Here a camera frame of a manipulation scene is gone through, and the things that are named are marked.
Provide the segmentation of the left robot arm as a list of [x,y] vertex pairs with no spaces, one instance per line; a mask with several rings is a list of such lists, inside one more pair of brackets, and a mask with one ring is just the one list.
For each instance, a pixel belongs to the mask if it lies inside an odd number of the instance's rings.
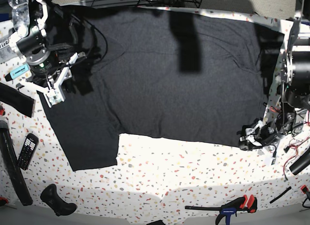
[[278,115],[267,124],[259,120],[246,128],[239,139],[241,150],[266,148],[276,152],[282,138],[301,133],[304,121],[298,117],[310,109],[310,32],[306,30],[309,25],[310,0],[302,0],[282,56]]

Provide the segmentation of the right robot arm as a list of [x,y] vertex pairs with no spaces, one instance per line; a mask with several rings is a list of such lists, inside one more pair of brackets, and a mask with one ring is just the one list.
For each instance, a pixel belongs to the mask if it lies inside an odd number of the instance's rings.
[[44,95],[49,107],[65,101],[62,83],[72,77],[71,68],[82,63],[88,52],[75,52],[78,33],[74,22],[82,25],[94,36],[94,28],[85,20],[70,15],[69,31],[72,43],[51,44],[47,40],[47,22],[52,10],[61,18],[62,8],[50,0],[8,0],[12,8],[13,31],[9,35],[9,46],[20,60],[30,67],[32,76],[20,80],[17,88],[27,87]]

